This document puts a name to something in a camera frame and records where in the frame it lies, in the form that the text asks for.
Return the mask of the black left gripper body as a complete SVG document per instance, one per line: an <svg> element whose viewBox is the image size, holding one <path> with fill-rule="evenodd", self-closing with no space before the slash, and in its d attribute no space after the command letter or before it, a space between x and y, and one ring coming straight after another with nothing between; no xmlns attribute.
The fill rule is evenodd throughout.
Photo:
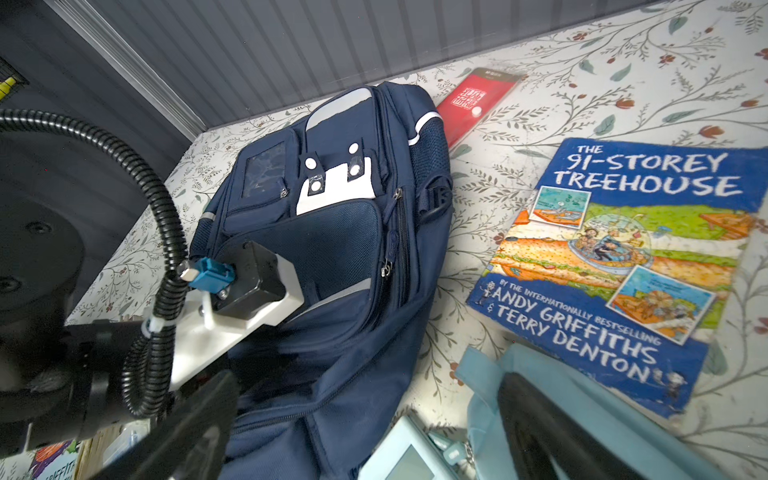
<svg viewBox="0 0 768 480"><path fill-rule="evenodd" d="M153 418L170 392L176 324L1 323L1 455Z"/></svg>

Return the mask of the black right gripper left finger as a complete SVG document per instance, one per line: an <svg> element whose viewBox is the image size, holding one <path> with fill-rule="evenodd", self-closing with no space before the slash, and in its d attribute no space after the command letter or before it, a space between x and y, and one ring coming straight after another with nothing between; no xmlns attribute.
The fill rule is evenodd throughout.
<svg viewBox="0 0 768 480"><path fill-rule="evenodd" d="M237 412L239 385L217 373L97 479L216 479Z"/></svg>

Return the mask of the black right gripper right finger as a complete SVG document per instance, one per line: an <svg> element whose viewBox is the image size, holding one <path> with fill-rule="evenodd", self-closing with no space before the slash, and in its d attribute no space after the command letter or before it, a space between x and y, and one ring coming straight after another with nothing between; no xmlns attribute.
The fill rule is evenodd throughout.
<svg viewBox="0 0 768 480"><path fill-rule="evenodd" d="M641 477L522 375L502 377L497 403L519 479Z"/></svg>

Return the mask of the purple 143-storey treehouse book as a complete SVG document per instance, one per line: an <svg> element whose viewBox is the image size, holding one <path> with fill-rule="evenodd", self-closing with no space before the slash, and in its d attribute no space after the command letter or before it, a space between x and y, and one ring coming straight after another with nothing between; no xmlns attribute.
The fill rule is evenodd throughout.
<svg viewBox="0 0 768 480"><path fill-rule="evenodd" d="M79 443L64 441L37 450L25 476L30 480L72 480L79 459Z"/></svg>

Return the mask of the navy blue student backpack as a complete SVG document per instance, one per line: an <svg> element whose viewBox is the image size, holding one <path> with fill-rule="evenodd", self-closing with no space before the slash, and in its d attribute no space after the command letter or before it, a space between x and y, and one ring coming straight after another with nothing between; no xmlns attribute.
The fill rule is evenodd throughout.
<svg viewBox="0 0 768 480"><path fill-rule="evenodd" d="M340 94L241 149L192 258L247 242L291 262L303 306L227 355L242 392L225 479L354 479L408 389L445 258L453 179L430 95Z"/></svg>

